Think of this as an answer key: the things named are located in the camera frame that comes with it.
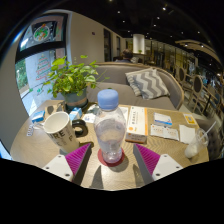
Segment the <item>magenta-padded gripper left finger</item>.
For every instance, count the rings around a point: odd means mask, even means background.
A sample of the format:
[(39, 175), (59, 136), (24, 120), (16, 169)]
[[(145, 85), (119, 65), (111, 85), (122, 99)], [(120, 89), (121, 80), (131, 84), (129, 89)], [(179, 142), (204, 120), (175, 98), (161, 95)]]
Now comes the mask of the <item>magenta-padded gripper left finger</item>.
[(57, 155), (43, 167), (43, 170), (80, 185), (91, 153), (91, 144), (88, 143), (67, 155)]

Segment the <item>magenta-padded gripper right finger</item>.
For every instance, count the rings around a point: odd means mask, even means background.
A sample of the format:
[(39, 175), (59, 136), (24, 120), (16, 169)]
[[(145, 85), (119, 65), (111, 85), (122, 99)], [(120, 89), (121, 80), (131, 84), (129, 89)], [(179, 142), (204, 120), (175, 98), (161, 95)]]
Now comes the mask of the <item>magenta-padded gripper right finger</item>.
[(133, 145), (133, 154), (145, 184), (157, 181), (182, 169), (182, 166), (168, 154), (159, 155), (139, 144)]

